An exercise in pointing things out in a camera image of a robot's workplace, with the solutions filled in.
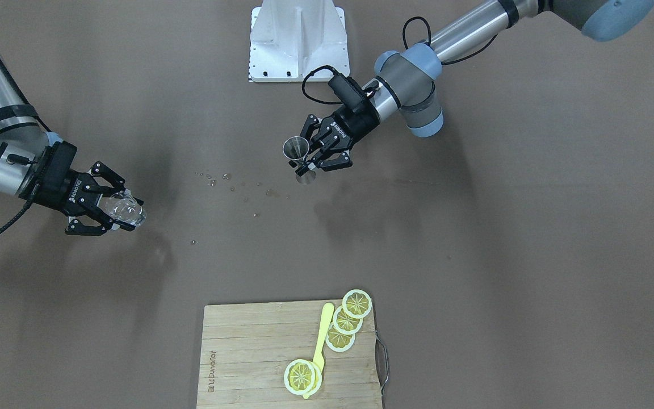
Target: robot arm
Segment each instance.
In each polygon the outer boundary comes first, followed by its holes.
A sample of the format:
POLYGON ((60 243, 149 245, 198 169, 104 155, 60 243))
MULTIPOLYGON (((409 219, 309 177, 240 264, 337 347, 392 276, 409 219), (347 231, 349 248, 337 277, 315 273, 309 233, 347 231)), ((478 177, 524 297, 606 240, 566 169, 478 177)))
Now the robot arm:
POLYGON ((609 41, 643 20, 653 5, 654 0, 487 0, 405 52, 380 55, 375 77, 363 87, 332 68, 329 86, 343 105, 321 122, 309 115, 301 134, 285 142, 284 155, 298 179, 313 178, 317 169, 348 168, 353 145, 395 111, 413 134, 432 136, 443 127, 434 84, 443 66, 464 60, 462 55, 522 18, 552 11, 585 36, 609 41))
POLYGON ((145 218, 143 202, 101 162, 86 173, 72 170, 76 151, 39 119, 0 59, 0 192, 67 215, 68 235, 134 230, 145 218), (101 186, 96 177, 107 184, 101 186), (83 223, 83 217, 96 225, 83 223))

